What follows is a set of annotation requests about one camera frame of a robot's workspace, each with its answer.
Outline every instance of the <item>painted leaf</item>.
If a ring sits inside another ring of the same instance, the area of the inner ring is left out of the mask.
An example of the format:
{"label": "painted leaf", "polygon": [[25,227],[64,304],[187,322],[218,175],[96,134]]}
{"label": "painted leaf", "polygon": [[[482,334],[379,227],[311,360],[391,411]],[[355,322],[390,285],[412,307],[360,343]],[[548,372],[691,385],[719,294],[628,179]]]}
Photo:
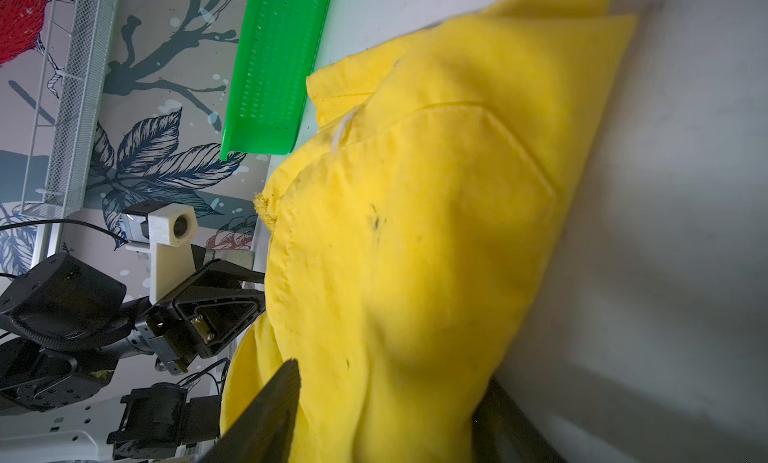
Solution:
{"label": "painted leaf", "polygon": [[114,166],[114,149],[109,144],[106,132],[101,123],[96,122],[94,150],[91,154],[91,177],[103,177]]}
{"label": "painted leaf", "polygon": [[[0,224],[13,224],[29,221],[19,214],[21,205],[16,205],[9,214],[5,206],[0,203]],[[29,270],[32,263],[32,251],[34,250],[35,227],[14,228],[0,231],[0,267],[5,273],[21,275]]]}
{"label": "painted leaf", "polygon": [[11,275],[23,275],[29,270],[34,250],[33,227],[14,228],[0,232],[2,245],[2,271]]}
{"label": "painted leaf", "polygon": [[219,228],[216,234],[206,241],[205,247],[210,249],[249,249],[254,239],[254,227],[258,216],[248,218],[235,217],[229,223]]}
{"label": "painted leaf", "polygon": [[139,175],[179,146],[181,109],[147,118],[125,135],[118,148],[118,173]]}
{"label": "painted leaf", "polygon": [[[134,191],[112,190],[101,201],[101,210],[104,212],[104,224],[107,230],[125,238],[125,232],[120,228],[120,213],[130,205],[135,205],[146,200],[144,196]],[[125,243],[115,240],[114,248],[120,248]]]}
{"label": "painted leaf", "polygon": [[183,153],[170,155],[144,172],[153,184],[174,188],[206,188],[229,177],[243,161],[245,153],[232,153],[229,160],[219,159],[218,143],[192,147]]}
{"label": "painted leaf", "polygon": [[205,217],[206,215],[221,215],[221,213],[205,203],[205,200],[200,198],[194,190],[188,190],[187,188],[159,187],[147,183],[146,181],[140,181],[131,189],[144,195],[146,200],[159,200],[167,201],[168,203],[189,205],[194,208],[195,215],[198,218]]}

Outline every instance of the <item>yellow fabric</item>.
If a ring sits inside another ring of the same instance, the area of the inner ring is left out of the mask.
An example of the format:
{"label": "yellow fabric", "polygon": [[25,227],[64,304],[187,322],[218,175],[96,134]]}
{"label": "yellow fabric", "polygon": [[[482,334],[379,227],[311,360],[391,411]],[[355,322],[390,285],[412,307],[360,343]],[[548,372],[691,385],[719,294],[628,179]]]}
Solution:
{"label": "yellow fabric", "polygon": [[320,131],[256,198],[268,316],[223,431],[295,358],[292,461],[472,460],[634,30],[608,1],[500,0],[308,78]]}

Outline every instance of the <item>metal mesh rack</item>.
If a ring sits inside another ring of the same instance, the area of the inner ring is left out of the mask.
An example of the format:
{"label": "metal mesh rack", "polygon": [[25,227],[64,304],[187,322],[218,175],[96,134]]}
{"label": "metal mesh rack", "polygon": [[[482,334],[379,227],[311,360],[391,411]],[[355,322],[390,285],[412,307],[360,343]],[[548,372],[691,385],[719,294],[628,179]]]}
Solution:
{"label": "metal mesh rack", "polygon": [[[65,218],[83,206],[101,88],[107,67],[110,39],[118,0],[76,0],[72,27],[56,22],[56,0],[48,17],[43,68],[22,191],[22,214],[36,218]],[[56,26],[69,35],[69,51],[62,74],[62,97],[54,125],[53,147],[45,187],[32,188],[30,165],[38,129],[45,65]]]}

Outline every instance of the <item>floral wallpaper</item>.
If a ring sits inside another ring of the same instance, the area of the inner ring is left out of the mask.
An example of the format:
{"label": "floral wallpaper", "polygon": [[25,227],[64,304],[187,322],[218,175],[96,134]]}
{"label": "floral wallpaper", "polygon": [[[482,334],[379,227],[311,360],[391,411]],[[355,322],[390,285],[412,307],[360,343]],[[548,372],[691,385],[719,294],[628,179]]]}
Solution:
{"label": "floral wallpaper", "polygon": [[[0,0],[0,224],[20,214],[34,96],[45,63],[40,122],[54,124],[68,38],[53,28],[49,58],[42,39],[52,0]],[[218,158],[221,128],[246,0],[120,0],[84,208],[72,215],[120,233],[120,212],[153,199],[195,208],[194,243],[249,249],[257,217],[251,200],[264,187],[269,157],[232,153]],[[71,22],[74,0],[56,1],[56,23]],[[31,184],[44,186],[52,128],[38,129]],[[128,297],[148,294],[142,254],[119,249],[110,237],[68,226],[66,250],[128,286]],[[0,232],[0,269],[28,268],[34,228]],[[0,281],[0,290],[7,282]]]}

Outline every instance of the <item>green plastic basket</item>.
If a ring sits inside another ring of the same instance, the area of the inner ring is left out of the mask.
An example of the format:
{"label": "green plastic basket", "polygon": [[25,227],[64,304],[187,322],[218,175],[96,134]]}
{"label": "green plastic basket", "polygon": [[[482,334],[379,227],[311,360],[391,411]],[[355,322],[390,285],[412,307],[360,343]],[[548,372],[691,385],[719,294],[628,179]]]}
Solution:
{"label": "green plastic basket", "polygon": [[226,105],[230,151],[288,154],[296,144],[330,0],[248,0]]}

